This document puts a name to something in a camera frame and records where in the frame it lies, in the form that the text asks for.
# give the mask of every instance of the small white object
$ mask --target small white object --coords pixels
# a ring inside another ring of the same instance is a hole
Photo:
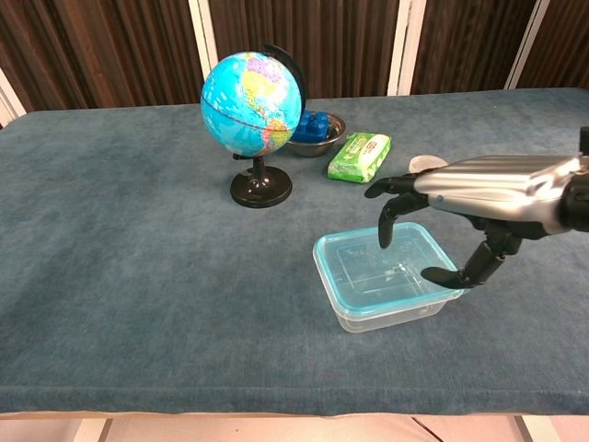
[[[447,166],[448,162],[433,155],[419,155],[413,157],[409,163],[409,173],[419,173],[422,170],[441,168]]]

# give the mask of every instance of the silver robotic arm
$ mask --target silver robotic arm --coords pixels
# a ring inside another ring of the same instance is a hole
[[[376,181],[364,196],[398,195],[378,220],[381,248],[390,245],[400,215],[431,206],[462,215],[486,239],[457,272],[430,267],[422,276],[443,287],[484,284],[523,239],[570,230],[589,232],[589,127],[573,157],[488,156]]]

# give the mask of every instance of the metal bowl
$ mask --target metal bowl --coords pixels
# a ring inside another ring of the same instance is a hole
[[[346,123],[340,117],[328,113],[328,121],[329,137],[327,140],[320,143],[297,143],[295,141],[289,141],[286,143],[286,148],[301,157],[320,157],[326,154],[346,132]]]

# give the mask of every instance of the plastic container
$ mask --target plastic container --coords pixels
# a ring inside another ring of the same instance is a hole
[[[316,242],[313,257],[341,327],[352,333],[435,315],[465,292],[422,278],[426,267],[456,267],[416,223],[394,225],[386,249],[377,227],[329,234]]]

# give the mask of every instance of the floor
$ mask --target floor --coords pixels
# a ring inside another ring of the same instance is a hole
[[[528,442],[512,417],[417,416],[444,442]],[[550,418],[558,438],[587,440],[589,417]],[[72,442],[80,420],[0,420],[2,442]],[[410,416],[118,418],[100,442],[436,442]]]

